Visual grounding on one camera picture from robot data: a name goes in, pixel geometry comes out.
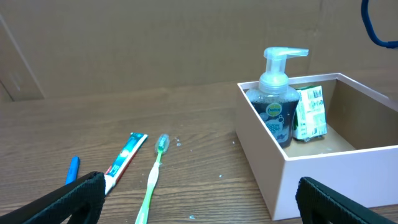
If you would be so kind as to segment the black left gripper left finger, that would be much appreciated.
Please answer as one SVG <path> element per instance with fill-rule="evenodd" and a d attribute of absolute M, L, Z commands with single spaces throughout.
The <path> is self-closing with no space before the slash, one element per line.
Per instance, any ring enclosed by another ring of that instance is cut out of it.
<path fill-rule="evenodd" d="M 90 172 L 13 212 L 1 216 L 8 224 L 96 224 L 105 201 L 102 172 Z"/>

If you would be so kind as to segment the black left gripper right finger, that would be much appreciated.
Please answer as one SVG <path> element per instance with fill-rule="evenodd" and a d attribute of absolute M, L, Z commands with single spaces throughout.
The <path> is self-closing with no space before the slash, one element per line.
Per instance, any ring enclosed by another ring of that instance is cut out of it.
<path fill-rule="evenodd" d="M 311 177 L 302 177 L 295 195 L 303 224 L 394 224 Z"/>

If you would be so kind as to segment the blue disposable razor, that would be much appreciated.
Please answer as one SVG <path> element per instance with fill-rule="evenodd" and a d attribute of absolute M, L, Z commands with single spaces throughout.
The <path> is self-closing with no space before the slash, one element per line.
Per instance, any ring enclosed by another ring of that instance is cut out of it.
<path fill-rule="evenodd" d="M 71 163 L 68 169 L 68 174 L 65 179 L 65 185 L 68 185 L 77 179 L 79 166 L 80 166 L 80 158 L 78 156 L 74 156 L 71 159 Z"/>

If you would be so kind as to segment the toothpaste tube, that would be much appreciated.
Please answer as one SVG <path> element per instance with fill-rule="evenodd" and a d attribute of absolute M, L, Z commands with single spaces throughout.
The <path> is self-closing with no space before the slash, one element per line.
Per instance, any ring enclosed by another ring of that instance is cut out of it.
<path fill-rule="evenodd" d="M 124 171 L 127 169 L 128 165 L 137 154 L 143 143 L 148 138 L 147 134 L 141 133 L 131 133 L 129 139 L 127 140 L 121 152 L 115 158 L 113 164 L 105 172 L 105 195 L 115 187 L 119 182 Z"/>

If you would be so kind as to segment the white cardboard box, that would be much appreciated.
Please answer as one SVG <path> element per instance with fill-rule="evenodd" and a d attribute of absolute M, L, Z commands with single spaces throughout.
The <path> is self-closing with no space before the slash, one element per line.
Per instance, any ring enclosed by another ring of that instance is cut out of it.
<path fill-rule="evenodd" d="M 342 73 L 289 80 L 320 85 L 328 133 L 282 149 L 238 84 L 236 134 L 273 220 L 300 215 L 299 180 L 311 177 L 365 207 L 397 203 L 397 102 Z"/>

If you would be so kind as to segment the green white soap box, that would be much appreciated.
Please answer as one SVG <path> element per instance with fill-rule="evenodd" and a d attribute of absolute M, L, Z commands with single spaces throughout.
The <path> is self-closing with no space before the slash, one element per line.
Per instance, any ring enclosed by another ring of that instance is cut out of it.
<path fill-rule="evenodd" d="M 300 95 L 295 110 L 292 137 L 298 141 L 310 141 L 327 134 L 323 89 L 318 86 L 298 88 Z"/>

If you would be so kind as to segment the green toothbrush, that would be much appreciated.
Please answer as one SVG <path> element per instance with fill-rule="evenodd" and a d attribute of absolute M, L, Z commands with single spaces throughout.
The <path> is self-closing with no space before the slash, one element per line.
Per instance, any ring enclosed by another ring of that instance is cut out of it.
<path fill-rule="evenodd" d="M 155 153 L 157 157 L 148 176 L 146 194 L 142 202 L 142 205 L 140 207 L 140 210 L 137 214 L 135 224 L 147 224 L 149 209 L 150 209 L 150 201 L 159 178 L 159 167 L 161 163 L 161 158 L 162 155 L 167 152 L 169 145 L 170 145 L 170 137 L 168 134 L 162 134 L 158 138 L 155 144 Z"/>

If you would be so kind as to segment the clear soap bottle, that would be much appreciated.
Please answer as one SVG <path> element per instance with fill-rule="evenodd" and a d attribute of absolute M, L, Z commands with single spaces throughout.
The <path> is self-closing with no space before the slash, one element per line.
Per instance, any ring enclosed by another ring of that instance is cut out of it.
<path fill-rule="evenodd" d="M 260 76 L 258 86 L 246 92 L 248 100 L 282 148 L 290 146 L 292 141 L 294 116 L 300 100 L 298 91 L 289 85 L 286 61 L 308 54 L 308 49 L 292 47 L 265 49 L 266 71 Z"/>

